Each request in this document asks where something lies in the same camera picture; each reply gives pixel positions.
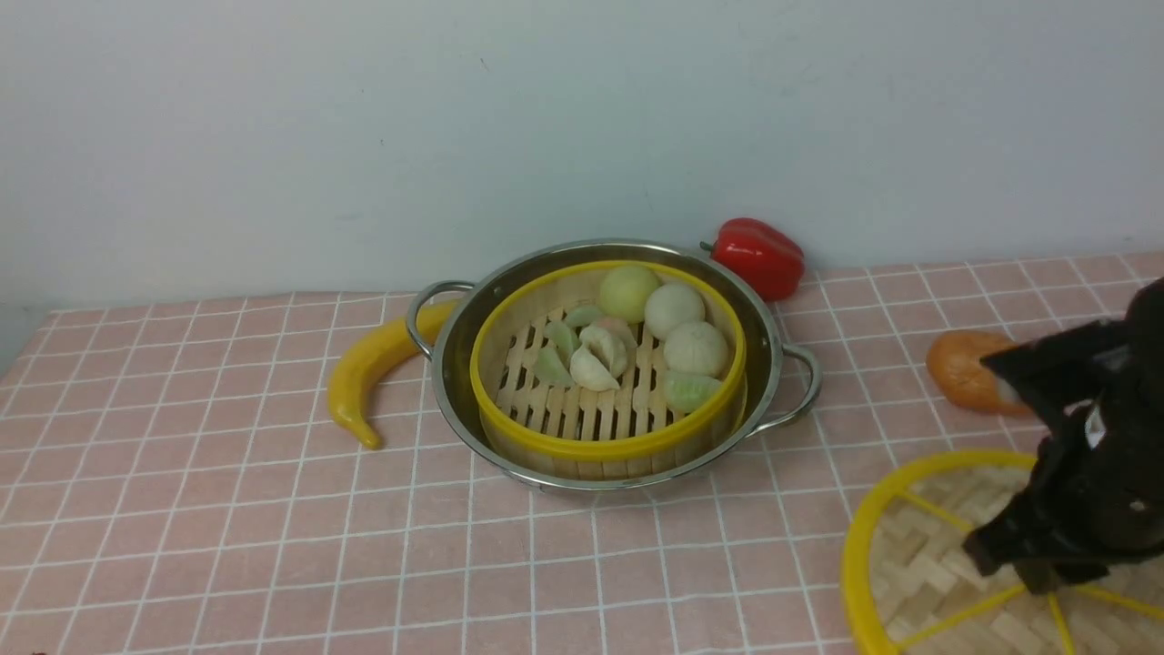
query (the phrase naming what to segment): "yellow banana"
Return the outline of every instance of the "yellow banana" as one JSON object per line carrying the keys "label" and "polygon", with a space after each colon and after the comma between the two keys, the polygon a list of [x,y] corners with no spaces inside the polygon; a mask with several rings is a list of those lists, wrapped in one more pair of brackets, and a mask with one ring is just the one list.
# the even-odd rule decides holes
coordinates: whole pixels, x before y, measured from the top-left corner
{"label": "yellow banana", "polygon": [[[441,326],[460,300],[424,305],[417,316],[420,335],[430,344],[436,341]],[[404,318],[389,320],[364,335],[343,354],[327,385],[327,408],[336,426],[355,435],[371,450],[384,448],[384,440],[368,423],[368,400],[381,378],[420,354],[409,337]]]}

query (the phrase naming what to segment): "pink checkered tablecloth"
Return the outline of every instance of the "pink checkered tablecloth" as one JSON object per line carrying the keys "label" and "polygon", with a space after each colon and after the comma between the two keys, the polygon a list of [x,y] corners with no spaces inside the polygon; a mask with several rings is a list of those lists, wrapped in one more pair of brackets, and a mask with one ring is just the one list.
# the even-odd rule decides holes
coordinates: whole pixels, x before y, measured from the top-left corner
{"label": "pink checkered tablecloth", "polygon": [[331,366],[409,296],[55,313],[0,380],[0,654],[850,655],[837,577],[866,490],[1041,436],[946,404],[935,335],[1044,335],[1158,276],[1164,252],[821,272],[776,311],[826,371],[811,417],[594,504],[470,456],[419,357],[377,391],[386,450],[328,422]]}

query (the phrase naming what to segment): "bun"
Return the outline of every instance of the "bun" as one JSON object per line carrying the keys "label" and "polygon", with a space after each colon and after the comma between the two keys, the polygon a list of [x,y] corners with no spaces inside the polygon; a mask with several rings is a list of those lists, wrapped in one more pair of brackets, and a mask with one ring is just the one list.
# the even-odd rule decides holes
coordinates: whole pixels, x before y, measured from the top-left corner
{"label": "bun", "polygon": [[979,358],[1018,346],[1006,335],[981,330],[952,330],[934,341],[925,369],[951,404],[984,414],[1027,417],[1030,408],[979,363]]}

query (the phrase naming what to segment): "yellow lid rim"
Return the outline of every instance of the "yellow lid rim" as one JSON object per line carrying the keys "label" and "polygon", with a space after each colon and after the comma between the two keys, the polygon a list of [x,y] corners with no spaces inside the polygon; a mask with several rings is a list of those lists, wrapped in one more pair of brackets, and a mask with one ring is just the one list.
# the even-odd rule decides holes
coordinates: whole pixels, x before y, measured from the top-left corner
{"label": "yellow lid rim", "polygon": [[914,483],[951,469],[1009,467],[1030,470],[1035,462],[1029,455],[1002,450],[943,453],[897,469],[870,491],[853,514],[840,568],[840,591],[849,626],[853,633],[853,643],[863,655],[900,654],[881,625],[870,586],[870,547],[878,521],[889,503]]}
{"label": "yellow lid rim", "polygon": [[744,326],[740,322],[739,316],[736,315],[736,311],[732,306],[718,291],[712,289],[711,285],[688,272],[677,270],[669,265],[636,259],[602,259],[561,268],[527,282],[517,291],[510,293],[509,297],[504,298],[496,307],[494,307],[494,311],[490,312],[484,322],[482,322],[480,334],[483,335],[488,333],[492,323],[497,320],[497,316],[501,315],[505,308],[537,286],[567,275],[575,275],[595,269],[615,268],[630,263],[645,265],[655,272],[662,272],[695,286],[702,291],[703,294],[711,298],[712,301],[715,301],[724,312],[724,314],[728,315],[728,319],[731,321],[732,333],[736,337],[736,354],[732,357],[731,366],[728,370],[728,375],[724,377],[724,384],[719,387],[719,391],[691,414],[670,426],[667,426],[666,428],[646,435],[610,442],[581,442],[552,437],[517,423],[506,417],[489,398],[480,375],[482,341],[477,339],[473,344],[473,353],[469,356],[469,380],[480,411],[484,414],[482,418],[483,422],[491,422],[494,426],[503,428],[506,437],[513,440],[524,448],[542,455],[582,462],[611,462],[645,457],[665,451],[694,436],[702,427],[705,427],[715,417],[728,407],[731,399],[739,392],[740,385],[744,380],[744,357],[747,348],[744,343]]}

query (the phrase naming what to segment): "pot handle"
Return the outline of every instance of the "pot handle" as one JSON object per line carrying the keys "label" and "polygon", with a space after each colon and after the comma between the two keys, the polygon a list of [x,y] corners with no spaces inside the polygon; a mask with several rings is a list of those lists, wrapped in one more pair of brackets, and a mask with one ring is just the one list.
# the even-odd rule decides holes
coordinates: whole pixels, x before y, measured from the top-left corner
{"label": "pot handle", "polygon": [[425,342],[424,336],[420,334],[420,327],[417,326],[417,318],[420,315],[420,307],[428,300],[433,299],[433,296],[436,293],[443,293],[446,291],[471,291],[474,286],[476,286],[476,284],[473,282],[446,279],[443,282],[430,284],[427,287],[417,293],[412,298],[412,301],[409,302],[409,312],[404,314],[404,326],[409,332],[409,339],[412,340],[412,343],[416,344],[418,349],[420,349],[425,359],[432,362],[433,346]]}
{"label": "pot handle", "polygon": [[809,410],[812,408],[812,404],[816,403],[817,397],[821,396],[821,363],[817,362],[812,351],[793,344],[780,344],[780,350],[786,356],[793,359],[799,359],[808,365],[808,391],[804,392],[804,398],[802,398],[800,404],[797,404],[790,412],[781,414],[769,421],[765,421],[753,428],[752,434],[750,435],[753,437],[769,428],[779,428],[780,426],[800,420],[808,414]]}

